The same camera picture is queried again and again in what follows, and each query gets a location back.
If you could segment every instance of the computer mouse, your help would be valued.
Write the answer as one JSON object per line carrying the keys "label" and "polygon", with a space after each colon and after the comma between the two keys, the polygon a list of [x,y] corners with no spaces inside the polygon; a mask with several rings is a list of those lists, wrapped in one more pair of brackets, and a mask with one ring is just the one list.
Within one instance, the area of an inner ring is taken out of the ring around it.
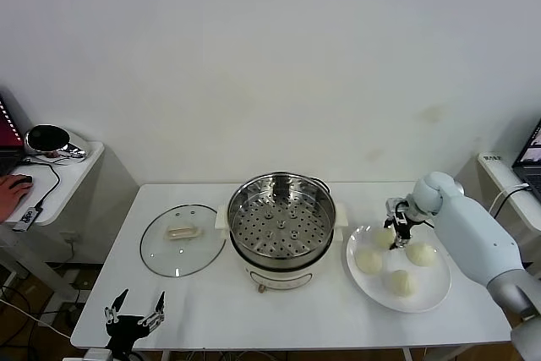
{"label": "computer mouse", "polygon": [[21,178],[18,181],[15,181],[15,183],[13,185],[11,185],[9,188],[13,189],[14,187],[19,185],[20,183],[32,183],[32,180],[33,179],[32,179],[32,177],[30,175],[26,175],[24,178]]}

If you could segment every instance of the white plate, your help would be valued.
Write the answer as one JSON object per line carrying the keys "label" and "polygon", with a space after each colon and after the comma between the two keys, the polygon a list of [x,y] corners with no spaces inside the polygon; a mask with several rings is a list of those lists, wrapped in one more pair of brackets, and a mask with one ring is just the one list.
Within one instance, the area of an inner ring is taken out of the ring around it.
{"label": "white plate", "polygon": [[[451,271],[443,254],[438,249],[440,242],[434,232],[425,225],[412,229],[410,243],[425,242],[436,250],[436,262],[432,266],[416,266],[406,257],[404,249],[381,250],[383,269],[378,275],[368,275],[359,270],[355,263],[355,253],[361,248],[377,249],[373,236],[379,227],[362,226],[355,230],[346,247],[347,266],[355,282],[373,300],[385,307],[406,313],[421,313],[437,307],[447,297],[451,289]],[[409,298],[400,298],[384,285],[384,278],[393,271],[406,270],[417,282],[417,291]]]}

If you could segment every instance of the glass lid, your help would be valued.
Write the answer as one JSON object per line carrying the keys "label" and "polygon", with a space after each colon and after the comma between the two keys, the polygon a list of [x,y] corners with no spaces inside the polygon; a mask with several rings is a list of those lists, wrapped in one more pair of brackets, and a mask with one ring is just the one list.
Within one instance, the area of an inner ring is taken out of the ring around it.
{"label": "glass lid", "polygon": [[159,215],[146,228],[139,251],[145,265],[162,276],[194,274],[209,265],[226,240],[214,228],[216,211],[181,205]]}

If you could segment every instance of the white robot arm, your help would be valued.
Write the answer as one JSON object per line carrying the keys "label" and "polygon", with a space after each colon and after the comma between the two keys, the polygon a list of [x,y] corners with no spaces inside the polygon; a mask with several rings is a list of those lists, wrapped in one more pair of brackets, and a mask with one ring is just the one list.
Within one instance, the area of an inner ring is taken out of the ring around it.
{"label": "white robot arm", "polygon": [[454,179],[432,172],[417,181],[405,199],[387,200],[388,219],[396,229],[391,248],[409,241],[410,229],[432,219],[434,231],[461,271],[487,288],[494,301],[524,321],[511,341],[526,361],[541,360],[541,282],[522,267],[518,246],[475,200],[463,195]]}

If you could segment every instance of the person's hand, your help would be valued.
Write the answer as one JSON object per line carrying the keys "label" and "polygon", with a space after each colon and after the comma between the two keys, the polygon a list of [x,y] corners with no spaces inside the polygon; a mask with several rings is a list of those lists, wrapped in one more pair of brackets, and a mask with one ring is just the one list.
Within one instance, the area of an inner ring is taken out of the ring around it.
{"label": "person's hand", "polygon": [[5,222],[11,216],[20,200],[30,192],[32,183],[19,183],[11,189],[14,183],[25,176],[6,175],[0,177],[0,223]]}

